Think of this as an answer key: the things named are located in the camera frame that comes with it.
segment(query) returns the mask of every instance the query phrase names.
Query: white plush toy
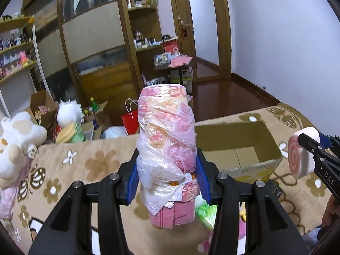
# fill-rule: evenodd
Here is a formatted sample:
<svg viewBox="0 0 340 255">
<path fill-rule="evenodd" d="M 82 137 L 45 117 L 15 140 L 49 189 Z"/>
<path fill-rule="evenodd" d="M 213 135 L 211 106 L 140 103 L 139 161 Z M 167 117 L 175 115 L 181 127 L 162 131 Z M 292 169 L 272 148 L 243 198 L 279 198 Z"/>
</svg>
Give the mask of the white plush toy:
<svg viewBox="0 0 340 255">
<path fill-rule="evenodd" d="M 77 101 L 61 102 L 57 114 L 57 122 L 61 129 L 65 128 L 70 123 L 81 124 L 84 121 L 84 114 L 80 104 Z"/>
<path fill-rule="evenodd" d="M 0 188 L 9 186 L 26 165 L 26 155 L 33 159 L 47 137 L 43 126 L 34 124 L 28 112 L 20 112 L 12 119 L 2 118 L 0 136 Z"/>
</svg>

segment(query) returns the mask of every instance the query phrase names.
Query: small table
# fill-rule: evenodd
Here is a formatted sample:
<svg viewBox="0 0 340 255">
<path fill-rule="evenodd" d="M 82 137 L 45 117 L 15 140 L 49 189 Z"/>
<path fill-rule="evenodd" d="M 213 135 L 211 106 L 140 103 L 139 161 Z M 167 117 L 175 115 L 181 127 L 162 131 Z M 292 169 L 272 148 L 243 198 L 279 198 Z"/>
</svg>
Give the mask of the small table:
<svg viewBox="0 0 340 255">
<path fill-rule="evenodd" d="M 168 77 L 167 77 L 167 83 L 170 83 L 170 71 L 171 70 L 178 70 L 178 73 L 180 75 L 180 84 L 183 85 L 183 77 L 182 77 L 182 71 L 186 71 L 187 69 L 190 69 L 191 65 L 182 65 L 177 67 L 169 67 L 169 65 L 161 65 L 154 68 L 156 71 L 168 71 Z"/>
</svg>

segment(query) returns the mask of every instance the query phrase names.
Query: metal screw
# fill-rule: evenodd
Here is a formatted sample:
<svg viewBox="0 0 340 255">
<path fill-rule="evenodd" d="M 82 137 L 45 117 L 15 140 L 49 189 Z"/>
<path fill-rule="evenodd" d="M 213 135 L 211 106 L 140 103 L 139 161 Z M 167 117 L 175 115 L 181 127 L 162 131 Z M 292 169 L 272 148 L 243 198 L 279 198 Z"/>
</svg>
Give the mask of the metal screw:
<svg viewBox="0 0 340 255">
<path fill-rule="evenodd" d="M 260 188 L 264 187 L 266 184 L 262 180 L 256 181 L 256 185 Z"/>
<path fill-rule="evenodd" d="M 227 175 L 226 173 L 219 173 L 219 174 L 217 175 L 217 177 L 218 177 L 219 179 L 226 179 L 226 178 L 228 177 L 228 175 Z"/>
<path fill-rule="evenodd" d="M 83 184 L 83 182 L 77 180 L 77 181 L 75 181 L 75 182 L 72 183 L 72 186 L 73 186 L 73 188 L 78 189 L 78 188 L 80 188 L 80 186 L 81 186 L 82 184 Z"/>
<path fill-rule="evenodd" d="M 111 180 L 117 180 L 119 178 L 119 174 L 118 173 L 112 173 L 110 174 L 110 179 Z"/>
</svg>

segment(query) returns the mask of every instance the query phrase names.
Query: green bottle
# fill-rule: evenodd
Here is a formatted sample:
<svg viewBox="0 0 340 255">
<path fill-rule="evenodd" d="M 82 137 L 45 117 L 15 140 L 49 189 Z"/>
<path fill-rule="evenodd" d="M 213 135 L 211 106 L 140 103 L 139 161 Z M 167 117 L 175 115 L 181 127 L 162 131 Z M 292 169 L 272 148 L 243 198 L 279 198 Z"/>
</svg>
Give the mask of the green bottle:
<svg viewBox="0 0 340 255">
<path fill-rule="evenodd" d="M 92 97 L 91 99 L 91 106 L 94 112 L 98 111 L 98 104 L 96 104 L 95 99 Z"/>
</svg>

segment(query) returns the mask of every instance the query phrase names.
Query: red gift bag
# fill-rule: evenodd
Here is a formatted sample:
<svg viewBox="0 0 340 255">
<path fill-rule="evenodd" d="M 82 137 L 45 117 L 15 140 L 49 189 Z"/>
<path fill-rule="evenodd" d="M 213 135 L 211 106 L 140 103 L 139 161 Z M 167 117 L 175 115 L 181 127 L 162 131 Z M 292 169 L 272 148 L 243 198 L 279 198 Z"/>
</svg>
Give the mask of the red gift bag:
<svg viewBox="0 0 340 255">
<path fill-rule="evenodd" d="M 127 108 L 128 105 L 126 104 L 128 101 L 130 101 L 130 111 Z M 135 104 L 138 106 L 137 101 L 133 99 L 126 99 L 125 101 L 125 107 L 127 110 L 127 114 L 124 114 L 121 116 L 123 124 L 125 126 L 125 129 L 129 135 L 136 134 L 137 129 L 139 127 L 138 123 L 138 110 L 131 110 L 131 104 Z"/>
</svg>

